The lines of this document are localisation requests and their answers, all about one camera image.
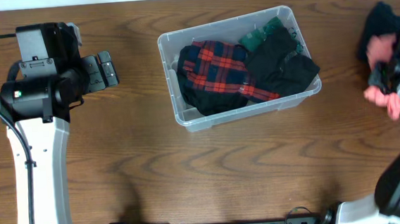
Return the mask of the green garment with tape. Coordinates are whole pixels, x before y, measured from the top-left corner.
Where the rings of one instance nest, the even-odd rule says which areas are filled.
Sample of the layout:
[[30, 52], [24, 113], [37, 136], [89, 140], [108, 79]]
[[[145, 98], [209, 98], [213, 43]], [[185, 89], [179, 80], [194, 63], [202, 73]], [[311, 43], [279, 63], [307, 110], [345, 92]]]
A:
[[274, 17], [262, 27], [244, 35], [238, 42], [246, 49], [247, 58], [261, 55], [284, 58], [304, 50], [301, 42], [296, 39], [297, 35], [294, 29], [286, 28], [278, 17]]

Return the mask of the pink white printed garment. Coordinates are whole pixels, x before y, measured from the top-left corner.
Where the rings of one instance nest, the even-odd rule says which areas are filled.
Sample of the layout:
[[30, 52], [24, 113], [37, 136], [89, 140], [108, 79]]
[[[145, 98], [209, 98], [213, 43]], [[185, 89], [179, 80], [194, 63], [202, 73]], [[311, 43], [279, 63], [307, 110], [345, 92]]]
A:
[[[396, 42], [396, 34], [383, 34], [372, 36], [367, 45], [367, 58], [372, 70], [379, 62], [388, 63], [393, 54], [393, 45]], [[364, 98], [376, 106], [385, 107], [392, 120], [398, 120], [400, 116], [400, 96], [397, 93], [383, 94], [378, 86], [368, 86], [364, 91]]]

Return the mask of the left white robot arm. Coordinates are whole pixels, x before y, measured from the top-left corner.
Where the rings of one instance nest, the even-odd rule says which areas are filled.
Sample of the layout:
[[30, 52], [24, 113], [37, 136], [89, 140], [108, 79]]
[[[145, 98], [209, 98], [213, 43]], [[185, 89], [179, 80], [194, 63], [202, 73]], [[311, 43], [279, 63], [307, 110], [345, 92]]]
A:
[[15, 30], [21, 59], [0, 90], [15, 164], [17, 224], [73, 224], [66, 172], [70, 111], [119, 83], [110, 54], [81, 56], [73, 23]]

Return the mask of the dark green-black garment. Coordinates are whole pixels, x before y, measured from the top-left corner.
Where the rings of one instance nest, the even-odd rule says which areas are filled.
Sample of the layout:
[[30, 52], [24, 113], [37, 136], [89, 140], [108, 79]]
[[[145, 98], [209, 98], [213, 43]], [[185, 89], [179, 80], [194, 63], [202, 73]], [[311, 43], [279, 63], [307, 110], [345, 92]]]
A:
[[244, 61], [249, 74], [244, 94], [259, 103], [306, 91], [320, 67], [297, 47], [287, 28], [275, 29]]

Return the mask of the black garment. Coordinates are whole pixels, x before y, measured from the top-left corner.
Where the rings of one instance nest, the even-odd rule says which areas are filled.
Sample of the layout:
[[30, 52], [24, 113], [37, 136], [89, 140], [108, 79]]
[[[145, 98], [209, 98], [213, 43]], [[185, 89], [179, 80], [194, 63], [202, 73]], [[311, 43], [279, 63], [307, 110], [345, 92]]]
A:
[[199, 52], [200, 49], [195, 46], [185, 46], [181, 49], [179, 60], [177, 62], [176, 77], [178, 80], [178, 87], [180, 88], [182, 98], [184, 101], [198, 109], [203, 116], [212, 116], [217, 113], [243, 108], [247, 105], [248, 99], [239, 95], [238, 93], [211, 93], [193, 89], [187, 86], [186, 73], [183, 70], [185, 60], [190, 59], [190, 54]]

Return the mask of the dark navy garment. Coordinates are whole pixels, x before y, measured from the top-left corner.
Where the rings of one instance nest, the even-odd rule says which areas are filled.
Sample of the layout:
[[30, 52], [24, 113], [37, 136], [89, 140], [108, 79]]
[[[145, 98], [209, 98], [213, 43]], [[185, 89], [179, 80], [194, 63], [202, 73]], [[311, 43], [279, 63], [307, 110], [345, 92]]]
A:
[[357, 59], [365, 62], [370, 38], [385, 34], [400, 34], [400, 16], [385, 2], [377, 2], [366, 17], [363, 31], [357, 46]]

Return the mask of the red plaid flannel shirt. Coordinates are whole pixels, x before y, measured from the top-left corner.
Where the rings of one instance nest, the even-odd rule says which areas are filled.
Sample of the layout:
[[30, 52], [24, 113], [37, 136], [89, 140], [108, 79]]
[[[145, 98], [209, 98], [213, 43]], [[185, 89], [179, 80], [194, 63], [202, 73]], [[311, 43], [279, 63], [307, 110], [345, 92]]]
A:
[[207, 94], [237, 94], [254, 103], [280, 98], [248, 72], [246, 58], [247, 50], [237, 44], [192, 42], [180, 51], [177, 76], [185, 79], [186, 88]]

